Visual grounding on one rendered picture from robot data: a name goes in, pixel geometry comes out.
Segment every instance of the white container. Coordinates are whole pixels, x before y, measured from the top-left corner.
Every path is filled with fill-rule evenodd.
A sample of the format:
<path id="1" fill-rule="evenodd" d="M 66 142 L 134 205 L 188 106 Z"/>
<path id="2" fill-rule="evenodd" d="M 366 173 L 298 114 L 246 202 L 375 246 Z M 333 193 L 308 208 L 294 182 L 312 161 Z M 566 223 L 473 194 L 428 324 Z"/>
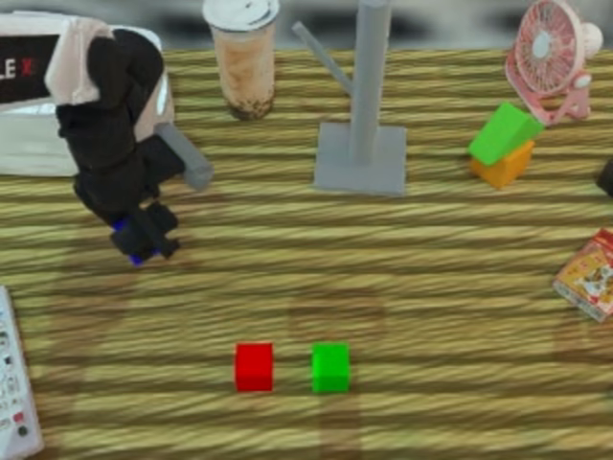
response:
<path id="1" fill-rule="evenodd" d="M 15 14 L 59 17 L 38 11 Z M 110 29 L 127 29 L 141 34 L 162 51 L 160 38 L 151 31 L 125 26 L 110 26 Z M 66 141 L 57 135 L 59 123 L 55 111 L 51 100 L 0 111 L 0 174 L 69 177 L 77 173 Z M 137 140 L 149 137 L 156 124 L 171 123 L 173 119 L 174 108 L 165 73 L 134 129 Z"/>
<path id="2" fill-rule="evenodd" d="M 266 116 L 275 99 L 275 22 L 279 0 L 205 0 L 221 91 L 239 120 Z"/>

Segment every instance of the red letter x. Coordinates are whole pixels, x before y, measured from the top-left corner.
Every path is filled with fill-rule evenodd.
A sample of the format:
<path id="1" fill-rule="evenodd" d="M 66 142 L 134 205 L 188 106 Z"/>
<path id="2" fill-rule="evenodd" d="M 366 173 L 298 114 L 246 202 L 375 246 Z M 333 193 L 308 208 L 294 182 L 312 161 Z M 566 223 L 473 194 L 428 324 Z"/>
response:
<path id="1" fill-rule="evenodd" d="M 21 75 L 28 77 L 32 74 L 32 58 L 23 57 L 21 59 Z"/>

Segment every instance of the wooden table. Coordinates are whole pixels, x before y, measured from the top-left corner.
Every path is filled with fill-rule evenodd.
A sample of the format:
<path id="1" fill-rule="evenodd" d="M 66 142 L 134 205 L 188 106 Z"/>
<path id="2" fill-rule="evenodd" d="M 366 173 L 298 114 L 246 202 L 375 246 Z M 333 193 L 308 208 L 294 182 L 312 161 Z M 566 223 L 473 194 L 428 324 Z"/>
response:
<path id="1" fill-rule="evenodd" d="M 351 70 L 352 54 L 336 56 Z M 502 192 L 466 146 L 502 101 L 500 52 L 395 52 L 383 124 L 409 128 L 409 196 L 311 190 L 319 122 L 349 101 L 307 52 L 276 110 L 225 111 L 211 52 L 167 54 L 177 124 L 216 166 L 164 202 L 183 249 L 135 269 L 68 180 L 0 179 L 0 281 L 19 317 L 45 460 L 597 460 L 613 454 L 613 323 L 551 289 L 613 202 L 613 54 L 593 116 L 538 139 Z M 346 340 L 354 391 L 314 396 L 312 341 Z M 234 345 L 271 340 L 276 389 L 238 395 Z"/>

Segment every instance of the green block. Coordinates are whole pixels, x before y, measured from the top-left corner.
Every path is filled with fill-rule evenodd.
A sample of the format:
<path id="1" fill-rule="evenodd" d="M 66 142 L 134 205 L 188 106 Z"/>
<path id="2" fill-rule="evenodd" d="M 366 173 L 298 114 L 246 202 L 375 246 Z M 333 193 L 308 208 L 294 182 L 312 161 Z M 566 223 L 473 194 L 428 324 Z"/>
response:
<path id="1" fill-rule="evenodd" d="M 468 146 L 470 154 L 491 166 L 533 140 L 545 128 L 531 114 L 510 103 L 501 103 Z"/>
<path id="2" fill-rule="evenodd" d="M 315 393 L 346 393 L 350 387 L 349 345 L 343 342 L 313 344 L 312 378 Z"/>

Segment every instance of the orange block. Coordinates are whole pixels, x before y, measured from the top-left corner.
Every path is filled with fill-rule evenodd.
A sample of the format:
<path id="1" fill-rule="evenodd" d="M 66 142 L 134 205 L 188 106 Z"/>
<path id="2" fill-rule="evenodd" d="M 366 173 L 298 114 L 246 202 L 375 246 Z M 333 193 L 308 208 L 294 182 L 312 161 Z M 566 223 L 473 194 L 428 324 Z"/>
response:
<path id="1" fill-rule="evenodd" d="M 533 156 L 533 148 L 534 141 L 528 141 L 492 166 L 486 166 L 479 160 L 472 158 L 470 170 L 488 182 L 489 185 L 500 190 L 511 184 L 528 168 Z"/>

